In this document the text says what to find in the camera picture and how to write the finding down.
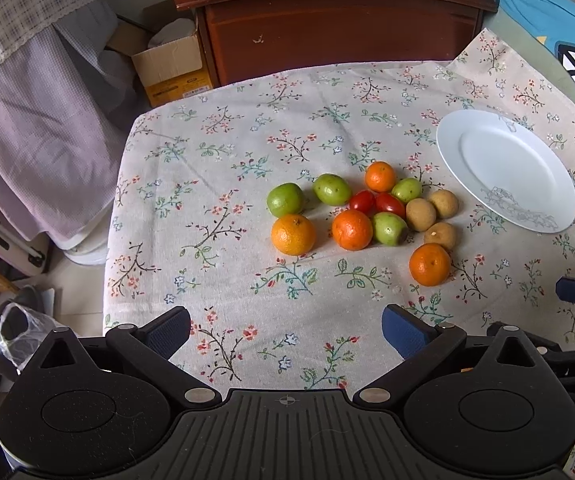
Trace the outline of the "cardboard box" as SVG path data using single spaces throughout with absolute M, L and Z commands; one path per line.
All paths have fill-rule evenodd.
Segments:
M 177 18 L 153 36 L 119 21 L 108 47 L 131 59 L 153 107 L 213 88 L 196 22 Z

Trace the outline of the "brown kiwi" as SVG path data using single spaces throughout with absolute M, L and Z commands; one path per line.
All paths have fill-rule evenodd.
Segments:
M 438 190 L 427 199 L 436 209 L 440 219 L 455 217 L 460 210 L 460 202 L 457 196 L 448 190 Z
M 425 244 L 436 244 L 447 252 L 454 250 L 459 241 L 458 229 L 448 222 L 437 222 L 424 233 Z
M 437 212 L 434 205 L 424 198 L 414 198 L 406 205 L 408 226 L 415 232 L 425 232 L 434 226 Z

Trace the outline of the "brown wooden cabinet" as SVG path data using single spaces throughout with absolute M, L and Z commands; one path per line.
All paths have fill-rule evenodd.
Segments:
M 338 63 L 451 61 L 498 0 L 174 0 L 225 86 Z

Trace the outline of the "brown kiwi front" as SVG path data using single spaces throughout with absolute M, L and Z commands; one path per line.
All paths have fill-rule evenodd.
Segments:
M 448 222 L 437 222 L 424 233 L 425 244 L 436 244 L 447 252 L 454 250 L 459 241 L 458 229 Z

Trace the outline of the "red tomato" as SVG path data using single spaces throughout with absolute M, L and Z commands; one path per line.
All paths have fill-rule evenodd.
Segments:
M 406 219 L 406 205 L 391 193 L 377 193 L 374 196 L 374 203 L 377 212 L 391 212 L 402 219 Z
M 349 200 L 348 207 L 371 217 L 376 213 L 375 195 L 370 190 L 362 190 Z

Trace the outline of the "small orange front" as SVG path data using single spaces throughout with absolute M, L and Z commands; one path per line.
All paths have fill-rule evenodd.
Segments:
M 411 278 L 425 287 L 443 284 L 450 275 L 451 257 L 438 244 L 424 244 L 418 247 L 409 259 Z

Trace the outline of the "green fruit front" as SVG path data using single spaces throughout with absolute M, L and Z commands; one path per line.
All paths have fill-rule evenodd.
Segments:
M 406 242 L 408 226 L 398 214 L 377 212 L 372 218 L 375 239 L 386 246 L 399 246 Z

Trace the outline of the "purple checked cloth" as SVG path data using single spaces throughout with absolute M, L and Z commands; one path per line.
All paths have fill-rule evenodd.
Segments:
M 139 111 L 105 0 L 0 0 L 0 210 L 23 238 L 79 243 L 113 203 Z

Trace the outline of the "clear plastic bag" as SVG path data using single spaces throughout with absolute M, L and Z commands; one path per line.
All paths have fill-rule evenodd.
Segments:
M 9 302 L 0 315 L 0 350 L 21 374 L 48 333 L 60 327 L 48 314 Z

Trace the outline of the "white plate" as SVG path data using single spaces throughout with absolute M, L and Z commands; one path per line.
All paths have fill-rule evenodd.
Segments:
M 528 231 L 559 234 L 575 220 L 575 186 L 551 148 L 508 117 L 456 110 L 436 145 L 458 182 L 495 214 Z

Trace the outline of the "small green fruit back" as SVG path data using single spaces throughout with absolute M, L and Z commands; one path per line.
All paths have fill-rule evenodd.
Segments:
M 391 195 L 400 200 L 403 204 L 408 204 L 411 200 L 420 198 L 423 193 L 422 183 L 414 178 L 400 180 L 394 188 L 391 189 Z

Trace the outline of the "small orange back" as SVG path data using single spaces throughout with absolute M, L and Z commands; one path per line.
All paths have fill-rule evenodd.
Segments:
M 365 170 L 365 186 L 372 192 L 391 192 L 396 183 L 396 170 L 387 162 L 373 162 Z

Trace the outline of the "white fan base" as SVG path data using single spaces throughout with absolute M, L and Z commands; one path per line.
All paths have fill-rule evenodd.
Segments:
M 63 249 L 64 256 L 80 266 L 103 266 L 108 258 L 112 208 L 105 208 Z

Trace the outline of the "small orange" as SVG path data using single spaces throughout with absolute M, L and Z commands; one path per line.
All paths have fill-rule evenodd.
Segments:
M 425 287 L 443 284 L 450 275 L 451 257 L 438 244 L 424 244 L 418 247 L 409 259 L 411 278 Z
M 373 162 L 365 170 L 365 186 L 372 192 L 391 192 L 396 183 L 396 170 L 387 162 Z

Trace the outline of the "large orange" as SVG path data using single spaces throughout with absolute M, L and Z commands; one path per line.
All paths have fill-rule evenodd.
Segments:
M 272 245 L 288 256 L 301 256 L 316 244 L 315 225 L 301 214 L 286 214 L 274 221 L 270 234 Z

